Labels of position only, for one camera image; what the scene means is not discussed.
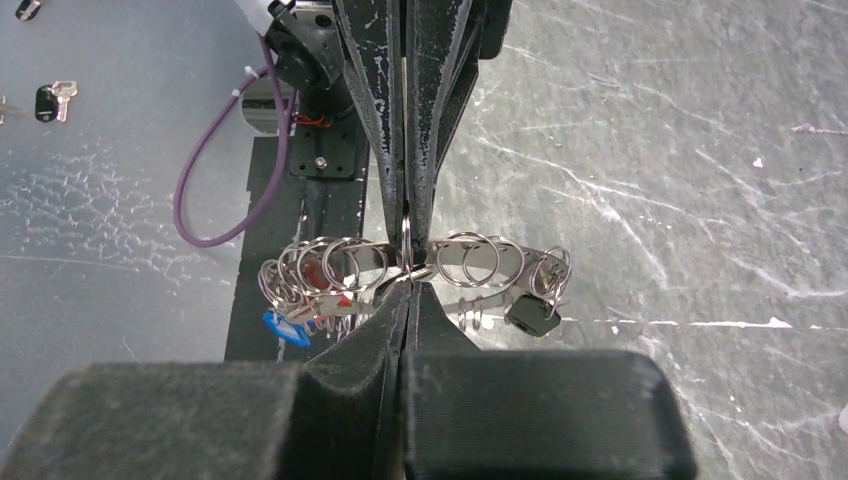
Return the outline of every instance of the purple cable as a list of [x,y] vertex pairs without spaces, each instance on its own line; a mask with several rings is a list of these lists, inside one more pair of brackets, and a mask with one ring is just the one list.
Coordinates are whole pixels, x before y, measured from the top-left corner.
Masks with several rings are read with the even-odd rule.
[[[191,154],[188,156],[188,160],[186,160],[185,166],[183,166],[183,171],[180,172],[180,178],[177,182],[177,189],[174,192],[174,226],[177,227],[177,232],[179,232],[180,236],[183,237],[183,240],[188,242],[189,244],[199,247],[199,248],[209,248],[209,247],[217,247],[218,245],[229,242],[236,235],[245,231],[250,225],[252,225],[259,215],[262,214],[262,211],[268,207],[268,204],[271,203],[271,198],[274,196],[274,191],[277,189],[277,186],[280,184],[280,180],[283,179],[283,173],[286,170],[286,158],[288,156],[288,147],[289,147],[289,128],[291,128],[291,119],[292,114],[294,113],[294,104],[297,100],[297,90],[292,90],[291,97],[289,97],[288,102],[284,107],[283,100],[283,92],[280,90],[280,82],[277,79],[277,72],[274,70],[274,60],[271,58],[271,49],[265,43],[265,40],[260,36],[260,43],[262,43],[262,53],[265,55],[265,66],[261,67],[256,73],[259,77],[263,77],[266,74],[271,77],[271,90],[274,93],[274,104],[277,107],[277,122],[279,125],[279,143],[277,145],[277,162],[274,165],[274,173],[271,174],[271,180],[268,182],[268,186],[265,187],[265,191],[262,192],[262,196],[259,197],[259,200],[256,202],[256,206],[253,207],[253,210],[249,211],[247,215],[244,217],[242,221],[240,221],[235,227],[233,227],[228,232],[223,235],[210,239],[198,238],[189,233],[185,224],[183,223],[183,196],[185,195],[186,184],[188,183],[188,176],[191,174],[191,169],[194,168],[194,164],[197,163],[197,159],[200,157],[200,153],[203,152],[203,149],[206,148],[206,144],[209,143],[209,140],[215,135],[215,132],[218,130],[218,127],[224,122],[224,119],[227,118],[227,115],[232,112],[233,107],[235,107],[240,97],[236,97],[235,95],[230,96],[230,99],[227,101],[227,104],[221,110],[215,120],[209,125],[209,128],[203,132],[203,135],[200,137],[200,140],[197,142],[197,145],[194,146],[194,149],[191,151]],[[253,75],[248,75],[247,79],[245,79],[241,85],[238,86],[238,91],[244,93],[245,89],[249,87],[258,80]]]

